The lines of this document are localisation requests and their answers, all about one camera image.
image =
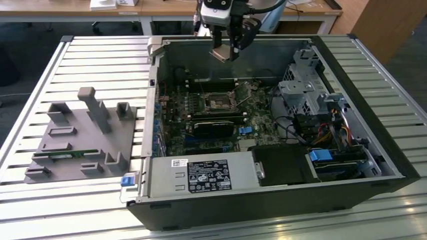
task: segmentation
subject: aluminum slotted table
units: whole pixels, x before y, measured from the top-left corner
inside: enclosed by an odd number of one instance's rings
[[[95,87],[107,107],[117,102],[137,107],[131,171],[140,169],[148,37],[63,39],[0,150],[0,239],[400,239],[427,233],[427,116],[359,40],[345,35],[321,39],[422,176],[401,190],[349,210],[153,232],[120,202],[120,177],[24,184],[49,103],[84,108],[77,100],[84,86]]]

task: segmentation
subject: barcode label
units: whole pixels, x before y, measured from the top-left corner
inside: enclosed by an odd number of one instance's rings
[[[172,159],[172,167],[187,167],[188,159]]]

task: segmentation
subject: blue latch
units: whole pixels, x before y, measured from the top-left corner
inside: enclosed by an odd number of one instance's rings
[[[249,134],[252,132],[252,127],[239,127],[239,134]]]
[[[135,185],[135,177],[133,176],[123,176],[120,181],[121,187],[129,187]]]
[[[316,149],[308,153],[309,159],[312,162],[315,161],[331,161],[332,156],[331,152],[327,149]]]

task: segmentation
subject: motherboard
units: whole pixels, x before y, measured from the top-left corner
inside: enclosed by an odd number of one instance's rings
[[[165,156],[247,151],[281,142],[269,111],[271,86],[256,79],[160,84]]]

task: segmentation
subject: white sticker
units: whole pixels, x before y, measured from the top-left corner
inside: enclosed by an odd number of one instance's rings
[[[188,159],[172,159],[172,167],[187,167]]]
[[[139,13],[136,11],[120,11],[120,15],[137,15]]]

